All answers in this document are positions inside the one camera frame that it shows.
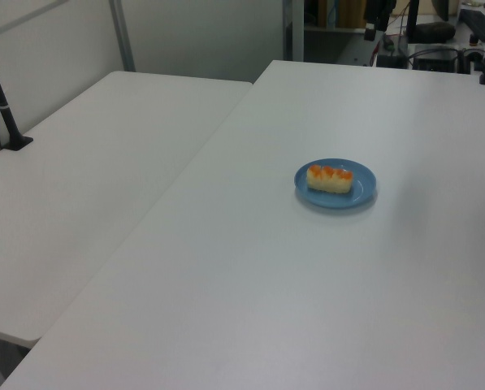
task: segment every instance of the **orange topping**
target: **orange topping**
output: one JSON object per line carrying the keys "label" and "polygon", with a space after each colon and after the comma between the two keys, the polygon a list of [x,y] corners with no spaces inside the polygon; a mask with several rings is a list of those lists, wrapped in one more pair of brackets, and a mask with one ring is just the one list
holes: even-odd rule
{"label": "orange topping", "polygon": [[346,180],[352,180],[353,173],[351,171],[343,171],[340,173],[340,177]]}
{"label": "orange topping", "polygon": [[311,165],[309,167],[309,171],[313,174],[314,177],[320,176],[322,173],[322,167],[319,165]]}
{"label": "orange topping", "polygon": [[327,176],[332,176],[334,174],[334,169],[332,169],[331,167],[327,166],[327,167],[323,167],[322,168],[322,171],[325,175]]}

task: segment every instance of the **white wall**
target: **white wall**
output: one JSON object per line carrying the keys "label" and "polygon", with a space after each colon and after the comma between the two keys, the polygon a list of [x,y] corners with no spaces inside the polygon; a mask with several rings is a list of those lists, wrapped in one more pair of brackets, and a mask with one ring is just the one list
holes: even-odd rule
{"label": "white wall", "polygon": [[123,0],[138,72],[254,82],[283,59],[283,0]]}
{"label": "white wall", "polygon": [[21,132],[117,70],[108,0],[69,0],[0,35],[0,81]]}

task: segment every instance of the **white table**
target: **white table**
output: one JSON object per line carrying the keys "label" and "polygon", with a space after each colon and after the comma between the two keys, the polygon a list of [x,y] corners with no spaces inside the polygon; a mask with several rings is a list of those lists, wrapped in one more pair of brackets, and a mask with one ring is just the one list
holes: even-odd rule
{"label": "white table", "polygon": [[250,83],[115,72],[0,152],[0,338],[31,347]]}
{"label": "white table", "polygon": [[52,388],[485,389],[485,87],[273,62],[2,390]]}

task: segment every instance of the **plate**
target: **plate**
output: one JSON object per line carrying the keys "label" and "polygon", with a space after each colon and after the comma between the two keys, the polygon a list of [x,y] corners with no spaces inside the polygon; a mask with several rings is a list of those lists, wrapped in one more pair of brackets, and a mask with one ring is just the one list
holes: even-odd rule
{"label": "plate", "polygon": [[[348,193],[326,193],[307,187],[307,170],[313,164],[341,168],[353,172],[353,185]],[[342,158],[324,158],[305,164],[294,176],[299,194],[308,202],[330,209],[347,209],[369,201],[375,191],[375,176],[359,162]]]}

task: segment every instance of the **monitor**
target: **monitor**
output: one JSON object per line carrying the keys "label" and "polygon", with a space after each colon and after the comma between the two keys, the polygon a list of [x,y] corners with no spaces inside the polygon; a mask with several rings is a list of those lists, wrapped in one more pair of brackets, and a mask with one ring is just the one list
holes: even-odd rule
{"label": "monitor", "polygon": [[448,22],[449,0],[431,0],[431,4],[434,6],[437,15],[445,22]]}

